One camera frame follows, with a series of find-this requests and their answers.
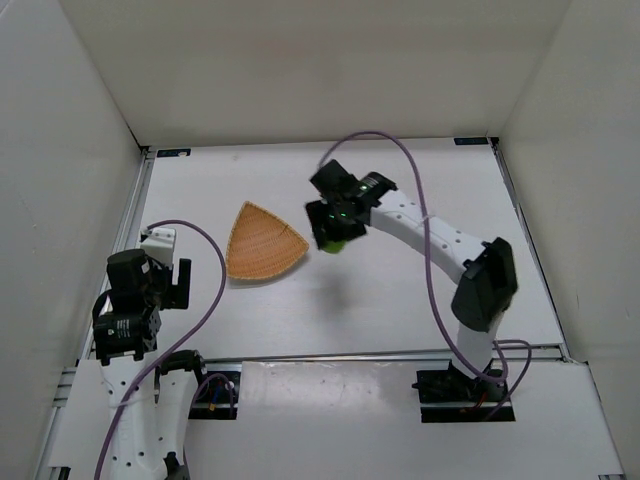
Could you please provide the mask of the green fake apple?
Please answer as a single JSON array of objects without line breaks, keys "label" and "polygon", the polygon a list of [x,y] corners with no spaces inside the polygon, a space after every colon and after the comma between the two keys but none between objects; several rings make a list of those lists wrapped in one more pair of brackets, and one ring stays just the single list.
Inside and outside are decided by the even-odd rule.
[{"label": "green fake apple", "polygon": [[318,244],[318,248],[321,251],[324,251],[329,254],[338,254],[344,249],[345,246],[346,246],[345,240],[341,240],[341,241],[329,240],[329,241],[324,241]]}]

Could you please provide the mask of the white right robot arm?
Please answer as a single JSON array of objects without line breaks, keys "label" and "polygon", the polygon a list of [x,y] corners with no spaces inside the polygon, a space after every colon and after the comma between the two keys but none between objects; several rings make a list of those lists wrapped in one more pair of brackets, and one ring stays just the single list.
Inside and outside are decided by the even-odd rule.
[{"label": "white right robot arm", "polygon": [[449,277],[456,286],[451,310],[459,322],[457,336],[445,339],[452,367],[469,379],[488,379],[499,324],[518,290],[511,245],[500,237],[483,241],[428,216],[377,172],[358,179],[332,160],[310,182],[320,195],[305,205],[318,249],[340,247],[373,228],[422,254],[426,266],[437,266]]}]

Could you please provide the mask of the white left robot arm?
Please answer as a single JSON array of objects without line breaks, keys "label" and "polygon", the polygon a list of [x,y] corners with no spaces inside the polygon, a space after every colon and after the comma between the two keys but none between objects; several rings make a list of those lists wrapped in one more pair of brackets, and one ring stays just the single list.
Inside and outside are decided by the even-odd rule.
[{"label": "white left robot arm", "polygon": [[189,306],[191,262],[135,248],[111,255],[106,271],[110,287],[92,317],[109,427],[94,476],[186,479],[186,424],[204,365],[194,350],[159,352],[158,334],[161,311]]}]

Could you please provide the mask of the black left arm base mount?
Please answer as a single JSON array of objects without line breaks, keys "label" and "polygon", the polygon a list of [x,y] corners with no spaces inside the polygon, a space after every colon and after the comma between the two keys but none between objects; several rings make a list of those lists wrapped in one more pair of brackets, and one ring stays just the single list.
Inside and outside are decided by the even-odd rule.
[{"label": "black left arm base mount", "polygon": [[241,387],[240,371],[220,371],[228,380],[232,389],[221,378],[208,383],[191,407],[190,420],[236,420],[239,408]]}]

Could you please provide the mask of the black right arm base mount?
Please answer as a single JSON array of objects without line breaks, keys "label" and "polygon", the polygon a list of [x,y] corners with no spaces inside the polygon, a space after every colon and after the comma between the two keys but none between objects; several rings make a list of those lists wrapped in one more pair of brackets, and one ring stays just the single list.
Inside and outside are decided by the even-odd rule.
[{"label": "black right arm base mount", "polygon": [[422,423],[514,422],[505,383],[474,380],[453,368],[419,370],[412,388],[418,392]]}]

